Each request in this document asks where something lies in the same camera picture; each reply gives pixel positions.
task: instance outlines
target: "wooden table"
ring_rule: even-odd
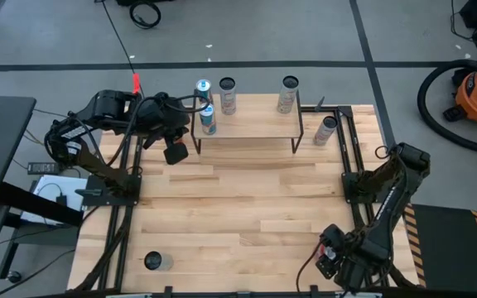
[[[374,149],[383,145],[373,106],[352,108],[365,168],[373,170],[382,164]],[[163,292],[165,286],[175,292],[296,291],[297,271],[319,233],[332,223],[344,231],[354,227],[340,182],[337,136],[325,147],[312,144],[324,116],[303,113],[305,134],[295,155],[288,139],[208,139],[197,155],[187,136],[190,155],[175,166],[165,164],[162,142],[143,152],[141,200],[132,217],[123,292]],[[100,150],[106,159],[120,139],[103,135]],[[354,163],[350,147],[349,154]],[[102,254],[109,215],[110,208],[101,207],[80,230],[69,288]],[[402,220],[393,237],[395,265],[417,283]],[[171,254],[173,268],[148,271],[143,258],[152,250]],[[116,262],[110,264],[112,285]],[[309,285],[340,289],[312,263],[300,285],[304,291]]]

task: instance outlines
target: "concrete floor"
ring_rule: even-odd
[[[351,3],[357,4],[364,25],[360,35],[354,19],[356,6]],[[456,9],[464,3],[456,0]],[[134,55],[132,61],[155,63],[140,65],[144,69],[138,71],[147,95],[159,91],[188,94],[196,80],[216,81],[223,76],[233,77],[241,93],[276,93],[281,77],[292,74],[300,79],[303,103],[317,103],[322,96],[325,103],[332,104],[380,107],[384,103],[388,112],[388,119],[384,111],[380,114],[384,131],[393,130],[396,141],[409,142],[431,154],[432,173],[412,202],[477,210],[477,153],[438,137],[422,123],[417,111],[418,87],[432,69],[375,70],[364,63],[370,59],[375,63],[477,59],[473,44],[450,33],[450,0],[175,0],[157,4],[163,18],[150,31],[135,27],[127,8],[118,7],[113,0],[106,4],[128,54]],[[459,32],[467,32],[460,18],[456,25]],[[367,57],[360,45],[363,33],[369,42],[371,55]],[[241,63],[230,68],[211,67],[226,61],[300,62],[293,67]],[[322,63],[316,67],[311,61]],[[180,62],[188,69],[174,64]],[[200,62],[200,68],[189,62]],[[126,58],[101,4],[91,0],[6,0],[1,6],[0,70],[9,71],[0,71],[0,95],[32,96],[38,100],[38,108],[56,113],[78,111],[101,89],[132,89],[131,71],[109,70],[111,64],[126,64]],[[371,83],[374,71],[379,86]],[[441,111],[450,104],[450,93],[449,81],[438,80],[428,96],[431,110]],[[29,129],[42,136],[52,119],[35,113]],[[454,129],[477,139],[473,123],[455,124]],[[27,140],[20,144],[15,159],[23,164],[49,161],[42,147]],[[5,177],[23,188],[34,178],[15,164]],[[4,229],[1,238],[9,237],[10,232]],[[4,249],[0,246],[0,259]],[[27,276],[68,249],[24,246],[12,269]],[[4,297],[62,292],[71,258],[64,257]],[[0,281],[0,289],[9,285]]]

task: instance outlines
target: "can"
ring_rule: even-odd
[[[202,122],[202,131],[205,134],[214,134],[216,132],[214,106],[212,104],[208,105],[205,110],[200,112],[200,121]]]
[[[332,135],[332,132],[336,130],[338,126],[338,121],[332,116],[327,116],[323,118],[320,126],[314,136],[314,144],[317,146],[324,146],[327,143],[327,140]]]
[[[291,112],[292,105],[296,101],[297,85],[299,85],[299,80],[295,76],[288,75],[282,80],[279,101],[277,102],[277,111],[279,113]]]
[[[214,104],[213,102],[213,94],[211,93],[211,82],[208,79],[201,79],[196,83],[196,90],[200,93],[200,95],[204,96],[209,100],[209,103]]]
[[[174,262],[172,256],[162,252],[149,252],[145,256],[145,267],[151,271],[169,271]]]
[[[237,111],[237,96],[235,93],[235,80],[223,78],[220,80],[220,106],[222,114],[233,115]]]

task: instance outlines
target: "orange vacuum cleaner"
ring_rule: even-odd
[[[426,93],[431,83],[447,70],[456,70],[452,82],[457,87],[455,106],[443,112],[449,122],[464,118],[477,122],[477,62],[472,60],[455,60],[446,63],[432,71],[422,82],[417,95],[417,106],[424,122],[444,138],[470,150],[477,151],[477,142],[472,142],[441,126],[428,112],[426,107]]]

